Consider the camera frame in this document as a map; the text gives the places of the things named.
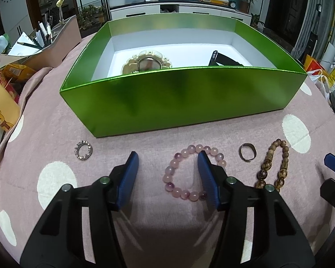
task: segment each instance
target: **wooden beaded bracelet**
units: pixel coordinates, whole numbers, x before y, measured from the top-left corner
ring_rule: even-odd
[[[289,162],[289,147],[287,146],[287,142],[285,140],[277,139],[272,145],[269,147],[267,155],[261,165],[261,170],[257,173],[258,181],[254,185],[255,188],[262,189],[265,187],[266,182],[264,181],[268,176],[268,170],[272,167],[272,160],[275,149],[281,146],[283,148],[283,160],[281,162],[281,168],[278,172],[278,179],[274,182],[274,188],[279,192],[284,185],[284,180],[288,175],[288,162]]]

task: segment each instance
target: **drawer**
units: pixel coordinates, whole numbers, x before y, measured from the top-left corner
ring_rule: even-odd
[[[160,13],[160,5],[149,5],[149,6],[139,6],[131,7],[126,9],[117,9],[111,11],[112,20],[117,20],[126,17],[139,16],[145,14],[158,14]]]
[[[180,13],[198,13],[221,16],[221,10],[203,7],[179,6]]]
[[[231,12],[231,11],[223,11],[221,10],[221,16],[222,17],[229,17],[229,18],[235,18],[247,25],[251,24],[251,17],[247,16],[247,15],[243,15],[240,13],[235,13],[235,12]]]

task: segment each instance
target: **brown flower pot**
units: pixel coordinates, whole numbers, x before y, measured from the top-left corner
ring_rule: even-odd
[[[248,10],[249,10],[249,3],[245,2],[245,1],[240,1],[239,2],[239,10],[243,13],[248,14]]]

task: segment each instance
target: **silver ring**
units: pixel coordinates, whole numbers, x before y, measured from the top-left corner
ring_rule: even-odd
[[[88,146],[88,154],[85,154],[84,156],[79,155],[79,150],[81,149],[82,146],[87,145]],[[75,147],[75,155],[79,160],[87,160],[89,157],[91,157],[93,152],[92,146],[88,141],[81,141],[77,144]]]

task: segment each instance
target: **cartoon bear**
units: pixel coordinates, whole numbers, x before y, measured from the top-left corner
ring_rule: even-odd
[[[13,124],[5,121],[5,118],[2,115],[1,111],[0,111],[0,127],[3,128],[6,132],[13,127]]]

